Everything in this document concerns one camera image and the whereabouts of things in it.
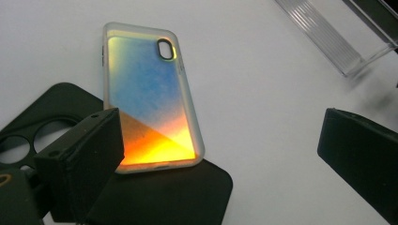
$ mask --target transparent plastic container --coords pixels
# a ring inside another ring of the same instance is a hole
[[[275,1],[346,77],[398,48],[398,17],[382,0]]]

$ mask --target phone case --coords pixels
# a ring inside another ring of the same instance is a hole
[[[170,55],[161,51],[164,44]],[[137,173],[200,162],[205,147],[176,36],[110,22],[104,27],[103,48],[104,108],[119,108],[125,147],[125,159],[116,171]]]

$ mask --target clear phone case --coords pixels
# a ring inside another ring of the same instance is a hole
[[[118,22],[104,27],[104,108],[120,110],[118,173],[192,166],[205,147],[176,36]]]

